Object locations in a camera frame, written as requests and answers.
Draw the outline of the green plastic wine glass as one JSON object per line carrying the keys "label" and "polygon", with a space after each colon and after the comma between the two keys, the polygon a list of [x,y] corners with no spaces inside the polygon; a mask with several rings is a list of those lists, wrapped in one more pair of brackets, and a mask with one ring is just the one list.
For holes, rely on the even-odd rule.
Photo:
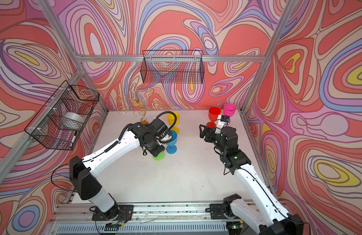
{"label": "green plastic wine glass", "polygon": [[164,151],[160,152],[157,156],[153,156],[155,161],[161,161],[164,158],[165,154]]}

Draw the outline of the blue plastic wine glass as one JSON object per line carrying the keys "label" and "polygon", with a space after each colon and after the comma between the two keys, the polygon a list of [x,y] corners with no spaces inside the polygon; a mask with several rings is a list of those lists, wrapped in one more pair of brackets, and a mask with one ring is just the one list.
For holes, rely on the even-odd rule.
{"label": "blue plastic wine glass", "polygon": [[177,135],[176,131],[172,130],[172,141],[169,142],[167,144],[167,147],[166,147],[166,152],[168,154],[175,154],[176,153],[176,151],[177,151],[177,146],[176,146],[177,137],[178,137],[178,135]]}

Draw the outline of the red plastic wine glass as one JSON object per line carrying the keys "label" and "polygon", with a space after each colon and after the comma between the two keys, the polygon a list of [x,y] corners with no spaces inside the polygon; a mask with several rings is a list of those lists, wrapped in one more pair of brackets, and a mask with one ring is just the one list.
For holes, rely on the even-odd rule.
{"label": "red plastic wine glass", "polygon": [[221,109],[218,107],[211,107],[208,110],[208,117],[210,119],[210,122],[207,123],[207,127],[216,127],[216,120],[218,119],[218,116],[221,114]]}

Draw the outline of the pink plastic wine glass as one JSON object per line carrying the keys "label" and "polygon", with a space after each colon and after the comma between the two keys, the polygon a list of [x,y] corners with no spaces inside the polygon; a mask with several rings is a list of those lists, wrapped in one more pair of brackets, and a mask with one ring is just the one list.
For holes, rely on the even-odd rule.
{"label": "pink plastic wine glass", "polygon": [[234,104],[226,104],[224,106],[223,114],[229,117],[229,121],[231,120],[232,116],[235,114],[237,107]]}

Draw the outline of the yellow plastic wine glass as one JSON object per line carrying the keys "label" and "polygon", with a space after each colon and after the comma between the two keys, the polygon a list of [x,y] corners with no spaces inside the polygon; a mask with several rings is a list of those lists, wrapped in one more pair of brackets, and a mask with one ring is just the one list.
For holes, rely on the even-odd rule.
{"label": "yellow plastic wine glass", "polygon": [[180,123],[180,115],[179,115],[179,113],[174,112],[174,115],[168,114],[168,115],[167,115],[167,119],[168,119],[168,123],[169,123],[170,125],[174,124],[174,122],[175,122],[175,124],[174,124],[174,126],[173,126],[173,128],[172,128],[171,130],[173,130],[173,131],[175,131],[177,134],[179,134],[179,133],[180,133],[180,129],[178,128],[178,125],[179,125],[179,123]]}

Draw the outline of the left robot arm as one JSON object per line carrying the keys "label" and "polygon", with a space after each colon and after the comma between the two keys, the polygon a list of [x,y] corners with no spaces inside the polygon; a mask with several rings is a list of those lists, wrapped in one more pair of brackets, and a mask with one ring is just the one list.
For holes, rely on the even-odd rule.
{"label": "left robot arm", "polygon": [[151,154],[160,158],[165,144],[173,141],[172,128],[177,123],[177,115],[165,111],[157,115],[151,123],[129,123],[119,137],[102,149],[83,158],[73,157],[69,167],[69,180],[74,191],[84,201],[94,206],[95,220],[118,220],[122,213],[114,198],[103,188],[97,177],[115,161],[129,152],[142,148],[143,155]]}

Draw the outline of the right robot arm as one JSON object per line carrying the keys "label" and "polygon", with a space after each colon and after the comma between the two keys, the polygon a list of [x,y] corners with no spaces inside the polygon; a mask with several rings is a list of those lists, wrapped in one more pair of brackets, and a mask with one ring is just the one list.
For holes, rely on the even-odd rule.
{"label": "right robot arm", "polygon": [[224,198],[226,215],[240,218],[258,235],[302,235],[307,222],[298,214],[291,214],[266,187],[248,156],[239,148],[236,129],[200,125],[199,130],[200,138],[214,145],[224,167],[246,188],[257,206],[253,209],[234,194]]}

